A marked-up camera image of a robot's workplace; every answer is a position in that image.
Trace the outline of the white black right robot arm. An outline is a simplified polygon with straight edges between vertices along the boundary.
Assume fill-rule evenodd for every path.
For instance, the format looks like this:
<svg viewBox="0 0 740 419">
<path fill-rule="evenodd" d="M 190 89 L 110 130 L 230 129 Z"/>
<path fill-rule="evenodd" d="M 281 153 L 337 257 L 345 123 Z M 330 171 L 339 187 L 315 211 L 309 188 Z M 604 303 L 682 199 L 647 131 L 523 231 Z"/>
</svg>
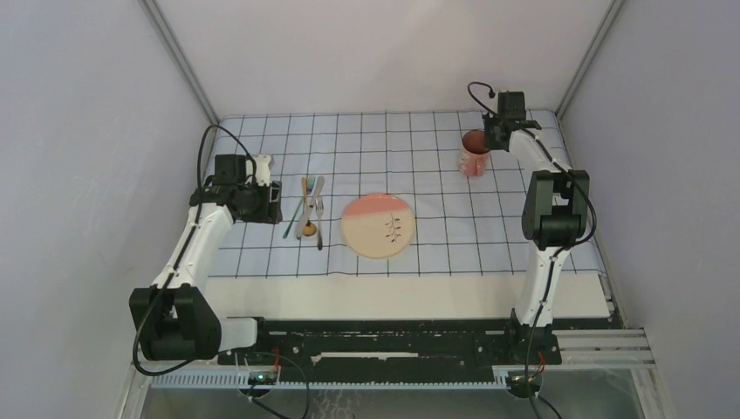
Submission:
<svg viewBox="0 0 740 419">
<path fill-rule="evenodd" d="M 508 358 L 526 363 L 538 353 L 538 340 L 551 333 L 553 298 L 565 259 L 586 239 L 590 177 L 556 158 L 535 134 L 541 126 L 527 118 L 524 93 L 499 93 L 497 110 L 489 110 L 483 122 L 485 147 L 510 153 L 531 172 L 521 216 L 530 256 L 504 339 Z"/>
</svg>

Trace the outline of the cream pink branch plate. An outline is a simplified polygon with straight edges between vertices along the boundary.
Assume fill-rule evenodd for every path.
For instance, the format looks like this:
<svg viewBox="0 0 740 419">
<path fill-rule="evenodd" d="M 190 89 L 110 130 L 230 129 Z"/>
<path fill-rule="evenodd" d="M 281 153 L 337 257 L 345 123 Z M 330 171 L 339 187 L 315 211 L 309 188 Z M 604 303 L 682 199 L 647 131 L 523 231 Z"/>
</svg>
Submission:
<svg viewBox="0 0 740 419">
<path fill-rule="evenodd" d="M 363 258 L 389 259 L 401 254 L 415 237 L 415 214 L 397 196 L 371 194 L 351 201 L 340 219 L 341 237 Z"/>
</svg>

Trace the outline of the pink patterned mug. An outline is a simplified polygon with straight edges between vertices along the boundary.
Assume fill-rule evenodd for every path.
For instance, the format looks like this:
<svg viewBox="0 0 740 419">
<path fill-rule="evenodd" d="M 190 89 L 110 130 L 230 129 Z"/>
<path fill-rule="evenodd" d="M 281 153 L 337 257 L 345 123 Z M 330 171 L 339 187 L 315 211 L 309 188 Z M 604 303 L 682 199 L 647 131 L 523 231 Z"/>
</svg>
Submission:
<svg viewBox="0 0 740 419">
<path fill-rule="evenodd" d="M 467 177 L 482 176 L 490 162 L 483 130 L 471 130 L 461 138 L 458 168 Z"/>
</svg>

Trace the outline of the iridescent rainbow fork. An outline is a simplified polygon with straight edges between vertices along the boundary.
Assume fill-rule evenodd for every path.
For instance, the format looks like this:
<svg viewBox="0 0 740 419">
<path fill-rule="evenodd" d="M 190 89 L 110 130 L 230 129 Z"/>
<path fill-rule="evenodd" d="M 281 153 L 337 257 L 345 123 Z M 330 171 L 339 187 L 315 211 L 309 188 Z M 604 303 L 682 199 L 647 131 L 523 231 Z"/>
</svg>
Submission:
<svg viewBox="0 0 740 419">
<path fill-rule="evenodd" d="M 305 193 L 307 193 L 307 194 L 311 194 L 312 193 L 312 190 L 314 188 L 315 182 L 316 182 L 316 177 L 315 176 L 309 175 L 309 176 L 307 176 L 305 178 L 305 185 L 304 185 Z M 301 201 L 300 201 L 300 203 L 298 205 L 298 207 L 293 212 L 293 215 L 292 215 L 291 220 L 290 220 L 290 222 L 288 224 L 288 227 L 284 231 L 284 234 L 282 236 L 283 239 L 286 239 L 289 236 L 289 234 L 291 232 L 292 225 L 295 223 L 295 220 L 297 218 L 297 215 L 298 215 L 299 211 L 301 210 L 301 208 L 302 208 L 302 206 L 304 204 L 305 204 L 305 198 L 302 197 L 301 198 Z"/>
</svg>

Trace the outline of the metal cutlery piece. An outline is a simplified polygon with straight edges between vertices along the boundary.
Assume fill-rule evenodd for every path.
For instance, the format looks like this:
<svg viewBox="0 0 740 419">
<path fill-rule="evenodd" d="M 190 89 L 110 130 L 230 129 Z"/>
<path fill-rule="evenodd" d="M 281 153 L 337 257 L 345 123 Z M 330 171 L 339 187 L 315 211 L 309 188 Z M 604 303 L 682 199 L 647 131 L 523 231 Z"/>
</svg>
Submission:
<svg viewBox="0 0 740 419">
<path fill-rule="evenodd" d="M 305 226 L 310 222 L 310 216 L 314 209 L 315 203 L 319 198 L 320 192 L 325 184 L 324 176 L 320 175 L 316 178 L 316 181 L 312 188 L 312 194 L 306 200 L 305 209 L 297 222 L 297 227 L 294 230 L 295 237 L 301 239 L 305 233 Z"/>
</svg>

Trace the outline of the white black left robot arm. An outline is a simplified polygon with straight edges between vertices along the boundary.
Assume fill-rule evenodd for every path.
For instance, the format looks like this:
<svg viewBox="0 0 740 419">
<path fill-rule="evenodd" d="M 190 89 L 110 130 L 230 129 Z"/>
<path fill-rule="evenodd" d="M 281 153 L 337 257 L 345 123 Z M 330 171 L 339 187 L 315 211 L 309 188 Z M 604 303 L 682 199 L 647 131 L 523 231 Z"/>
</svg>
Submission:
<svg viewBox="0 0 740 419">
<path fill-rule="evenodd" d="M 209 360 L 235 348 L 253 364 L 271 357 L 273 342 L 258 331 L 257 319 L 218 316 L 200 287 L 235 223 L 281 222 L 273 164 L 270 155 L 217 155 L 213 175 L 200 180 L 171 258 L 149 287 L 129 298 L 135 347 L 147 360 Z"/>
</svg>

